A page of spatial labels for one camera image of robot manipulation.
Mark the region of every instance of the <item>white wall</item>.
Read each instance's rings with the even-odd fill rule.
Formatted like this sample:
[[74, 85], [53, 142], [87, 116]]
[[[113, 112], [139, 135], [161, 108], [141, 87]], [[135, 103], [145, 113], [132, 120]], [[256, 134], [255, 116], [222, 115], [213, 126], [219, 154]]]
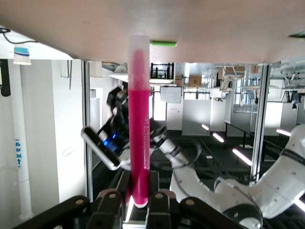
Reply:
[[102, 96], [102, 123], [105, 124], [107, 120], [109, 119], [107, 117], [107, 114], [110, 114], [110, 107], [107, 105], [107, 97], [108, 93], [115, 89], [116, 87], [121, 87], [122, 82], [119, 80], [116, 80], [112, 77], [109, 77], [108, 75], [113, 72], [102, 69], [102, 75], [103, 78], [93, 78], [90, 77], [90, 88], [102, 88], [103, 89], [103, 96]]
[[295, 128], [296, 126], [296, 119], [297, 119], [297, 110], [292, 109], [292, 104], [288, 104], [288, 103], [283, 104], [280, 127], [284, 130], [292, 131], [292, 129]]
[[82, 129], [81, 61], [72, 62], [69, 89], [67, 61], [52, 62], [53, 102], [59, 202], [85, 194]]
[[[240, 129], [249, 132], [251, 123], [250, 113], [233, 113], [231, 124], [239, 127]], [[227, 136], [237, 137], [244, 136], [243, 131], [240, 131], [230, 125], [228, 125]]]
[[182, 135], [206, 135], [201, 124], [211, 120], [211, 100], [184, 100]]
[[211, 100], [211, 131], [225, 131], [225, 108], [225, 99], [222, 102], [214, 99]]
[[[20, 69], [32, 211], [35, 215], [84, 193], [81, 64], [73, 63], [72, 88], [60, 78], [61, 62], [9, 60], [10, 76]], [[0, 228], [20, 224], [19, 186], [10, 97], [0, 96]], [[71, 145], [80, 145], [64, 158]]]
[[168, 130], [182, 130], [183, 117], [183, 99], [180, 104], [167, 103], [167, 120], [166, 126]]
[[234, 91], [230, 91], [226, 96], [224, 121], [231, 123], [233, 115], [233, 105], [234, 105]]
[[59, 203], [51, 69], [51, 61], [20, 67], [34, 214]]
[[20, 202], [11, 99], [0, 95], [0, 228], [19, 222]]
[[251, 120], [250, 120], [250, 132], [255, 132], [255, 127], [256, 127], [256, 113], [251, 114]]
[[281, 126], [283, 103], [267, 102], [264, 135], [277, 136], [277, 128]]

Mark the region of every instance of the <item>cable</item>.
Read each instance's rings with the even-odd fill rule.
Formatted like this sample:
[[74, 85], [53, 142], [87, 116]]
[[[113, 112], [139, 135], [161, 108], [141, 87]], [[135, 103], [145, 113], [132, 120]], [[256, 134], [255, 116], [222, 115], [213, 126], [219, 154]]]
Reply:
[[0, 28], [0, 33], [2, 33], [3, 36], [4, 36], [4, 38], [5, 38], [9, 43], [11, 43], [11, 44], [25, 44], [25, 43], [30, 43], [30, 42], [32, 42], [32, 43], [38, 43], [38, 41], [12, 42], [12, 41], [10, 41], [10, 40], [7, 38], [7, 36], [5, 35], [5, 34], [8, 33], [8, 32], [11, 32], [11, 30], [6, 29], [6, 28]]
[[252, 177], [250, 177], [250, 179], [249, 179], [249, 181], [248, 181], [247, 185], [249, 185], [249, 184], [250, 184], [250, 182], [253, 180], [253, 178], [254, 178], [254, 177], [256, 177], [256, 176], [257, 176], [259, 173], [260, 173], [260, 172], [258, 172], [258, 173], [256, 173], [256, 174], [254, 174]]
[[[194, 163], [197, 161], [197, 159], [199, 158], [200, 154], [202, 153], [202, 147], [201, 145], [198, 143], [198, 142], [194, 142], [196, 148], [197, 148], [197, 155], [196, 157], [189, 163], [187, 164], [184, 164], [183, 161], [181, 161], [180, 159], [176, 158], [176, 157], [173, 157], [173, 159], [177, 160], [178, 162], [180, 162], [182, 165], [181, 166], [177, 166], [177, 167], [170, 167], [170, 166], [164, 166], [164, 165], [161, 165], [160, 163], [158, 162], [151, 162], [151, 164], [159, 169], [162, 169], [162, 170], [166, 170], [166, 171], [173, 171], [175, 169], [180, 169], [180, 168], [184, 168], [186, 166], [193, 166]], [[171, 153], [161, 153], [163, 155], [170, 155]]]
[[175, 181], [176, 181], [176, 184], [177, 184], [177, 186], [178, 186], [178, 188], [187, 196], [187, 197], [190, 197], [190, 195], [184, 190], [184, 188], [180, 185], [180, 182], [179, 182], [179, 180], [178, 180], [178, 178], [177, 178], [177, 176], [176, 176], [176, 174], [175, 174], [175, 172], [173, 171], [173, 177], [174, 177], [174, 179], [175, 179]]

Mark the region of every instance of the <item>metal frame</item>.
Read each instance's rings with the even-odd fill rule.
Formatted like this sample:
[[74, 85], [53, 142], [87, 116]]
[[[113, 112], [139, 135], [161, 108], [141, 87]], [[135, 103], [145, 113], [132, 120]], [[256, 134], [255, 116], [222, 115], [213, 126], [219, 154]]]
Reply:
[[[82, 124], [90, 125], [90, 71], [89, 62], [81, 62], [81, 91], [82, 91]], [[85, 195], [93, 201], [92, 188], [92, 156], [91, 148], [84, 143], [84, 166], [85, 166]]]
[[252, 166], [251, 166], [251, 177], [254, 178], [254, 182], [250, 183], [253, 185], [259, 180], [259, 172], [262, 159], [262, 149], [264, 144], [264, 123], [266, 116], [267, 98], [270, 83], [270, 65], [263, 65], [260, 95], [257, 109], [257, 118], [255, 125], [255, 136], [253, 145], [252, 155]]

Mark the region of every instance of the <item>cardboard box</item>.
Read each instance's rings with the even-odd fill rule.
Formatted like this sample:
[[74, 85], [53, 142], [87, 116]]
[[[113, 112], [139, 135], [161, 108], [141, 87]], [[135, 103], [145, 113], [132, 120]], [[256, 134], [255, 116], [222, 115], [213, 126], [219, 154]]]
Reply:
[[222, 67], [220, 67], [218, 70], [218, 79], [222, 80], [223, 77], [224, 77], [224, 69]]
[[178, 86], [178, 87], [181, 87], [182, 86], [182, 77], [180, 75], [177, 75], [175, 77], [175, 84]]
[[251, 66], [250, 73], [258, 73], [258, 66]]
[[[234, 67], [235, 71], [237, 73], [244, 73], [245, 72], [245, 67], [244, 66], [239, 66], [239, 67]], [[233, 73], [233, 68], [232, 67], [226, 67], [225, 68], [225, 73]]]
[[200, 86], [201, 86], [201, 76], [189, 77], [189, 87], [200, 87]]

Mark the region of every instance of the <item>ceiling light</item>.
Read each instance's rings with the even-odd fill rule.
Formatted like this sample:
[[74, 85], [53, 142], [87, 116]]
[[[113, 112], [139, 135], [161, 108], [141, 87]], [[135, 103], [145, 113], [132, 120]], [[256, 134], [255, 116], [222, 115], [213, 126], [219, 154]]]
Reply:
[[31, 65], [29, 47], [26, 44], [15, 44], [14, 64]]
[[283, 134], [283, 135], [286, 135], [286, 136], [290, 136], [291, 135], [291, 133], [289, 132], [289, 131], [287, 131], [287, 130], [283, 130], [283, 129], [276, 129], [276, 131], [278, 132], [278, 133], [280, 133], [280, 134]]
[[247, 158], [245, 155], [243, 155], [239, 150], [236, 148], [233, 148], [233, 153], [235, 153], [240, 159], [242, 159], [245, 163], [247, 163], [249, 166], [252, 165], [252, 161]]
[[[128, 83], [128, 74], [126, 74], [126, 73], [112, 73], [112, 74], [109, 74], [109, 76]], [[170, 84], [170, 86], [171, 85], [174, 86], [172, 79], [150, 79], [149, 83], [150, 84], [164, 84], [164, 85]]]
[[213, 133], [213, 136], [220, 142], [224, 142], [224, 139], [222, 137], [220, 137], [217, 133]]
[[130, 215], [132, 214], [132, 208], [134, 206], [134, 200], [133, 197], [130, 196], [130, 200], [129, 200], [129, 205], [128, 205], [128, 209], [127, 209], [127, 214], [126, 214], [126, 220], [125, 222], [127, 223], [130, 219]]
[[165, 41], [150, 41], [150, 44], [154, 46], [166, 46], [166, 47], [177, 46], [177, 42], [165, 42]]
[[202, 126], [204, 129], [209, 130], [209, 127], [208, 127], [207, 125], [205, 125], [205, 124], [201, 124], [201, 126]]

